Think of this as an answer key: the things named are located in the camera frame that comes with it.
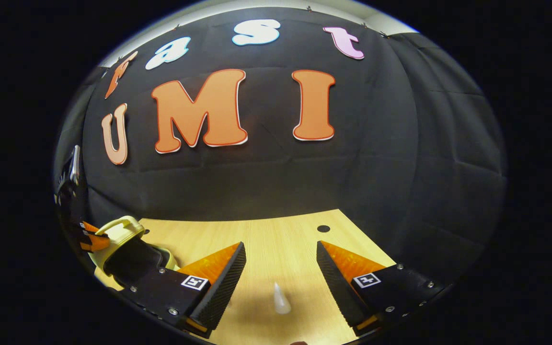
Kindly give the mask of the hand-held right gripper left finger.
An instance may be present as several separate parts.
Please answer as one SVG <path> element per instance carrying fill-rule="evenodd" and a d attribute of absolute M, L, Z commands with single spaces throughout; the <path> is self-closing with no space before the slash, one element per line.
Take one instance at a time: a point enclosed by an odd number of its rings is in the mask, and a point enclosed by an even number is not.
<path fill-rule="evenodd" d="M 180 332 L 209 338 L 217 328 L 247 262 L 243 242 L 183 268 L 150 268 L 120 294 Z"/>

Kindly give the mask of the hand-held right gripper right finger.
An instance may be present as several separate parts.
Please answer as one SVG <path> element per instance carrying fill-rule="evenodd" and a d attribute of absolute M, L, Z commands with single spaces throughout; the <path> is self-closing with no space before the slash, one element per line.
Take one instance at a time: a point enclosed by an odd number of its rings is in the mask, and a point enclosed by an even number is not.
<path fill-rule="evenodd" d="M 407 264 L 385 266 L 326 241 L 316 244 L 316 262 L 356 336 L 392 328 L 449 292 Z"/>

